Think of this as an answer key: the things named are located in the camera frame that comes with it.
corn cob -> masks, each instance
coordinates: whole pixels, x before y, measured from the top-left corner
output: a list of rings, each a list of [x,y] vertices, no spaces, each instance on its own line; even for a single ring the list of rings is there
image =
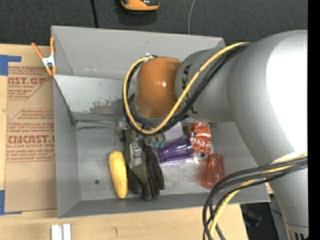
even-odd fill
[[[113,151],[108,158],[111,179],[116,195],[124,199],[128,193],[128,177],[124,155]]]

black surface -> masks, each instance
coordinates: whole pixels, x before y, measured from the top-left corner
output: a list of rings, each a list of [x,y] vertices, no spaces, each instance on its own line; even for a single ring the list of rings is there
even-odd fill
[[[193,0],[160,0],[155,13],[129,15],[115,0],[94,0],[99,27],[188,33]],[[48,45],[52,25],[95,27],[90,0],[0,0],[0,42]],[[192,35],[223,37],[226,44],[308,28],[308,0],[196,0]]]

cardboard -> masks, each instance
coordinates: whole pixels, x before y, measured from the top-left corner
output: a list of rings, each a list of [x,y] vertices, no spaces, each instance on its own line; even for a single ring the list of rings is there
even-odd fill
[[[47,46],[39,49],[45,57],[50,53]],[[0,44],[0,55],[20,57],[20,62],[7,64],[7,86],[1,82],[1,97],[7,93],[7,108],[3,112],[2,98],[1,114],[1,141],[6,143],[4,211],[54,209],[57,192],[53,79],[31,45]]]

red plastic cup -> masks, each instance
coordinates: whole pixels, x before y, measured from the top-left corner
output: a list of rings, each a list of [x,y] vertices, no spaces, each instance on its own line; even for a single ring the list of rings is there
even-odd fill
[[[219,154],[210,154],[200,169],[200,184],[212,190],[221,179],[225,177],[224,159]]]

black wire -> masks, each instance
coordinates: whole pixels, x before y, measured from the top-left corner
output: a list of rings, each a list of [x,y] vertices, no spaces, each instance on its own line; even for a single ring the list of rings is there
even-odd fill
[[[212,212],[213,212],[212,200],[213,200],[214,195],[216,195],[218,192],[220,192],[224,188],[230,187],[230,186],[235,185],[237,183],[242,183],[243,181],[253,180],[253,179],[256,179],[258,177],[263,178],[263,177],[266,176],[266,174],[265,173],[264,174],[259,173],[259,174],[255,174],[255,175],[251,175],[251,176],[246,176],[246,177],[234,179],[232,181],[227,182],[228,180],[230,180],[232,178],[236,178],[236,177],[241,176],[241,175],[246,175],[248,173],[255,173],[255,172],[261,172],[261,171],[265,171],[265,170],[269,170],[269,169],[281,168],[283,166],[296,165],[296,164],[303,163],[303,162],[306,162],[306,161],[308,161],[308,158],[307,157],[303,157],[303,158],[298,158],[298,159],[294,159],[294,160],[290,160],[290,161],[286,161],[286,162],[281,162],[281,163],[277,163],[277,164],[250,168],[250,169],[238,171],[238,172],[235,172],[235,173],[232,173],[232,174],[226,176],[225,178],[220,180],[214,186],[214,188],[211,190],[211,193],[210,193],[209,197],[207,198],[207,200],[206,200],[206,202],[204,204],[203,214],[202,214],[203,225],[205,225],[206,220],[207,220],[207,209],[208,209],[208,207],[209,207],[210,213],[212,214]]]
[[[212,211],[211,213],[211,216],[209,217],[209,219],[207,220],[207,209],[208,209],[208,206],[204,206],[203,208],[203,214],[205,215],[205,218],[203,220],[203,224],[204,224],[204,231],[203,231],[203,239],[205,239],[205,236],[207,234],[209,240],[212,240],[213,238],[211,237],[211,234],[210,234],[210,231],[208,229],[208,226],[210,224],[210,222],[212,221],[214,215],[215,215],[215,212],[218,210],[218,207],[221,205],[221,203],[230,195],[232,194],[233,192],[235,191],[238,191],[238,190],[241,190],[241,189],[244,189],[244,188],[249,188],[249,187],[252,187],[252,186],[257,186],[257,185],[260,185],[260,184],[263,184],[265,182],[270,182],[270,181],[273,181],[275,179],[278,179],[280,177],[283,177],[289,173],[292,173],[294,171],[297,171],[297,170],[301,170],[301,169],[304,169],[308,166],[308,159],[307,161],[304,161],[304,162],[301,162],[301,163],[298,163],[296,166],[293,166],[289,169],[284,169],[284,170],[281,170],[281,171],[276,171],[276,172],[271,172],[271,173],[260,173],[260,174],[257,174],[256,175],[256,178],[255,179],[260,179],[260,178],[266,178],[266,177],[270,177],[271,175],[275,175],[275,176],[272,176],[270,178],[267,178],[267,179],[263,179],[263,180],[260,180],[260,181],[257,181],[257,182],[253,182],[253,183],[250,183],[248,185],[245,185],[245,186],[241,186],[241,187],[237,187],[235,189],[233,189],[232,191],[228,192],[223,198],[220,199],[220,201],[217,203],[217,205],[215,206],[215,209]],[[238,180],[241,180],[241,182],[246,182],[248,180],[252,180],[251,178],[252,176],[247,176],[247,177],[244,177],[244,178],[239,178],[239,179],[236,179],[235,181],[238,181]]]
[[[183,119],[185,119],[186,117],[188,117],[187,112],[192,107],[192,105],[195,103],[195,101],[200,96],[200,94],[205,89],[205,87],[208,85],[210,80],[226,64],[226,62],[228,62],[235,55],[237,55],[238,53],[240,53],[244,49],[246,49],[248,45],[250,45],[250,43],[244,43],[244,44],[238,45],[238,46],[232,48],[231,50],[225,52],[224,54],[222,54],[216,60],[214,60],[213,65],[208,69],[205,76],[203,77],[203,79],[201,80],[201,82],[199,83],[197,88],[195,89],[194,93],[192,94],[190,99],[186,102],[185,106],[176,115],[172,116],[170,118],[170,120],[162,127],[162,129],[157,131],[157,134],[161,134],[161,133],[168,131],[173,126],[175,126],[178,122],[180,122]],[[131,78],[132,78],[134,72],[136,71],[136,69],[130,73],[130,76],[129,76],[128,82],[127,82],[127,90],[129,89]],[[155,125],[151,124],[150,122],[148,122],[146,120],[143,120],[142,118],[140,118],[138,116],[133,116],[133,118],[137,123],[139,123],[140,125],[143,125],[147,128],[152,129],[152,128],[156,127]],[[137,129],[132,123],[129,123],[129,125],[132,126],[135,131],[141,132],[141,130]]]
[[[99,24],[98,24],[98,17],[97,17],[95,0],[90,0],[90,2],[91,2],[91,7],[92,7],[94,26],[95,26],[96,29],[98,29],[99,28]]]
[[[257,182],[248,184],[248,185],[246,185],[246,186],[237,187],[237,188],[233,189],[232,191],[228,192],[228,193],[227,193],[222,199],[220,199],[220,201],[217,203],[217,205],[215,206],[215,209],[214,209],[213,213],[211,214],[211,216],[210,216],[210,218],[208,219],[208,221],[205,223],[205,225],[204,225],[205,230],[204,230],[204,232],[203,232],[203,239],[205,239],[205,234],[207,234],[207,236],[209,237],[209,240],[212,239],[211,234],[210,234],[210,231],[209,231],[209,229],[208,229],[208,226],[209,226],[210,222],[212,221],[212,219],[213,219],[213,217],[214,217],[214,215],[215,215],[215,211],[218,209],[218,207],[221,205],[221,203],[224,201],[224,199],[225,199],[226,197],[228,197],[230,194],[232,194],[232,193],[235,192],[235,191],[244,189],[244,188],[248,188],[248,187],[252,187],[252,186],[256,186],[256,185],[263,184],[263,183],[265,183],[265,182],[273,181],[273,180],[275,180],[275,179],[278,179],[278,178],[280,178],[280,177],[283,177],[283,176],[286,175],[286,174],[292,173],[293,171],[304,169],[305,167],[307,167],[307,166],[304,166],[304,164],[307,164],[307,163],[308,163],[308,162],[305,162],[305,163],[302,163],[302,164],[298,164],[297,166],[292,167],[291,169],[287,169],[287,170],[281,171],[280,174],[278,174],[278,175],[276,175],[276,176],[274,176],[274,177],[271,177],[271,178],[269,178],[269,179],[264,179],[264,180],[261,180],[261,181],[257,181]]]
[[[304,157],[304,158],[300,158],[300,159],[297,159],[295,161],[298,161],[298,165],[300,165],[301,163],[306,163],[306,161],[308,161],[308,158],[307,157]],[[281,168],[283,167],[284,164],[290,164],[290,165],[294,165],[293,163],[293,160],[292,161],[289,161],[289,162],[283,162],[283,163],[279,163],[277,164],[278,168]],[[271,166],[267,165],[267,166],[262,166],[262,167],[257,167],[257,168],[254,168],[254,169],[261,169],[261,171],[265,171],[265,168],[270,168]],[[272,176],[272,175],[277,175],[277,174],[280,174],[281,172],[283,172],[284,170],[282,171],[276,171],[276,172],[271,172],[271,174],[269,173],[268,175],[266,173],[259,173],[259,174],[255,174],[255,175],[251,175],[251,176],[245,176],[245,177],[242,177],[242,178],[238,178],[238,179],[234,179],[230,182],[227,182],[225,183],[224,185],[221,183],[221,181],[219,181],[215,186],[214,188],[212,189],[209,197],[207,198],[204,206],[203,206],[203,214],[202,214],[202,219],[203,219],[203,225],[205,226],[206,224],[206,221],[207,221],[207,210],[208,210],[208,207],[209,207],[209,210],[210,210],[210,213],[212,214],[213,213],[213,197],[214,195],[216,195],[218,192],[220,192],[221,190],[227,188],[227,187],[230,187],[234,184],[237,184],[237,183],[242,183],[244,181],[248,181],[248,180],[255,180],[255,179],[259,179],[259,178],[265,178],[265,177],[269,177],[269,176]],[[236,173],[233,173],[234,175],[238,175],[239,173],[241,173],[243,171],[240,171],[240,172],[236,172]]]

